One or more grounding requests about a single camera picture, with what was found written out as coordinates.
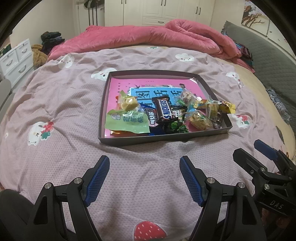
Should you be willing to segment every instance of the white chest of drawers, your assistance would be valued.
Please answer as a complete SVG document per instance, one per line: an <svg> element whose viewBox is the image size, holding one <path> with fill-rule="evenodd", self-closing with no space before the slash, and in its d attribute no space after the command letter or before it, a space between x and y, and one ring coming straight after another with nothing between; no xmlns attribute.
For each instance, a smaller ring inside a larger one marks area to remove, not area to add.
<svg viewBox="0 0 296 241"><path fill-rule="evenodd" d="M0 58L1 79L8 79L13 87L33 68L33 52L29 39L21 42Z"/></svg>

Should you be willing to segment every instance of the drawer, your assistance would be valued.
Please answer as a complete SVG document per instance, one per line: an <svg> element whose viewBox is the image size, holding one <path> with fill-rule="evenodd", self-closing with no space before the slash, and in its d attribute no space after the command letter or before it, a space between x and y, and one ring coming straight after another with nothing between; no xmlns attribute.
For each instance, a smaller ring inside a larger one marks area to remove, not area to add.
<svg viewBox="0 0 296 241"><path fill-rule="evenodd" d="M11 87L13 87L25 73L28 72L33 67L33 53L22 60L12 71L6 74L4 77L11 82Z"/></svg>
<svg viewBox="0 0 296 241"><path fill-rule="evenodd" d="M24 42L20 43L15 51L17 52L18 60L21 61L21 59L25 58L32 52L30 41L27 39Z"/></svg>
<svg viewBox="0 0 296 241"><path fill-rule="evenodd" d="M16 54L16 51L13 50L5 54L0 59L0 71L2 72L3 75L5 75L10 70L12 70L17 64L18 64L17 54Z"/></svg>
<svg viewBox="0 0 296 241"><path fill-rule="evenodd" d="M170 20L163 19L163 18L143 17L142 24L164 26L169 21Z"/></svg>

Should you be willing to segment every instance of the pink comforter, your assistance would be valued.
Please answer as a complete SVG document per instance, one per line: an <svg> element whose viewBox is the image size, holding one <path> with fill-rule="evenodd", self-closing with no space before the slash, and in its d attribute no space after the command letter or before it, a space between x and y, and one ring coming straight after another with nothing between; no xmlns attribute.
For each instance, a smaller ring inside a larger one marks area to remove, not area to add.
<svg viewBox="0 0 296 241"><path fill-rule="evenodd" d="M148 44L197 50L251 68L239 57L241 52L228 36L213 28L188 20L175 19L163 26L90 26L85 32L55 46L48 58L68 53L85 53L123 46Z"/></svg>

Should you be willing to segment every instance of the red strawberry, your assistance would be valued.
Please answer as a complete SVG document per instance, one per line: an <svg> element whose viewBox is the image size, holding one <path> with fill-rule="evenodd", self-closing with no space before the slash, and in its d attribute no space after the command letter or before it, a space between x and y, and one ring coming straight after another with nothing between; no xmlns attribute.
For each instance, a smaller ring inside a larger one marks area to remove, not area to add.
<svg viewBox="0 0 296 241"><path fill-rule="evenodd" d="M161 240L166 233L155 223L143 221L137 224L133 233L135 241Z"/></svg>

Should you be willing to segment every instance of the wardrobe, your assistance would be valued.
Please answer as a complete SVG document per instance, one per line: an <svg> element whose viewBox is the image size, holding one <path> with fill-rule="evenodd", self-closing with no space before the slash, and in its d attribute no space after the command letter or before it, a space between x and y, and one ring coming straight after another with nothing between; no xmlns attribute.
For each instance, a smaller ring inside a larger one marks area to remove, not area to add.
<svg viewBox="0 0 296 241"><path fill-rule="evenodd" d="M210 25L215 0L105 0L106 26L163 26L181 18Z"/></svg>

